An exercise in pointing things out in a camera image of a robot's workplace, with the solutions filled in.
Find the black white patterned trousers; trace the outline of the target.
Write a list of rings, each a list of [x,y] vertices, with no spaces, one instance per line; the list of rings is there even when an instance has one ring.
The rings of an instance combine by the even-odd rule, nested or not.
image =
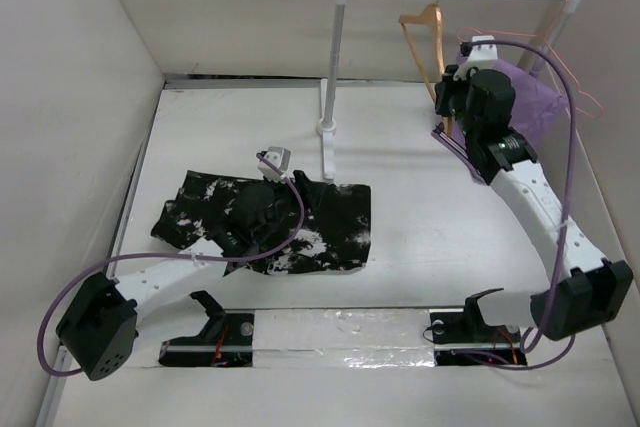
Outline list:
[[[326,184],[301,170],[290,185],[190,171],[151,234],[180,250],[212,241],[264,275],[349,271],[368,260],[371,197],[368,185]]]

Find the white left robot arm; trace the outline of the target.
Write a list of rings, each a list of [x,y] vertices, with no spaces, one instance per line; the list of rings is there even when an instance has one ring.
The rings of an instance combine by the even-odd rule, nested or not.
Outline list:
[[[191,294],[200,294],[209,269],[216,264],[240,266],[270,257],[291,244],[301,229],[306,209],[295,184],[287,178],[285,184],[298,206],[299,217],[289,236],[264,252],[232,257],[209,255],[209,241],[179,253],[143,252],[117,255],[85,269],[58,294],[43,319],[39,332],[44,334],[53,311],[64,297],[77,291],[64,312],[55,333],[61,344],[78,364],[74,371],[55,371],[57,377],[79,373],[91,381],[106,378],[121,368],[136,350],[142,338],[139,326],[155,310],[179,301]],[[111,279],[103,270],[110,264],[142,259],[160,262],[143,270]]]

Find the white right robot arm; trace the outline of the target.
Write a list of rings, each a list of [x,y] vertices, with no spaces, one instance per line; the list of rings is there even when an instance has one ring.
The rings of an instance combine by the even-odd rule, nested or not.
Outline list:
[[[494,288],[465,301],[474,307],[462,328],[483,341],[498,326],[537,328],[561,340],[613,321],[633,281],[623,261],[611,261],[564,216],[548,186],[533,146],[514,129],[516,91],[495,69],[448,65],[435,86],[437,114],[451,118],[464,139],[472,171],[509,207],[544,265],[549,285],[541,291]]]

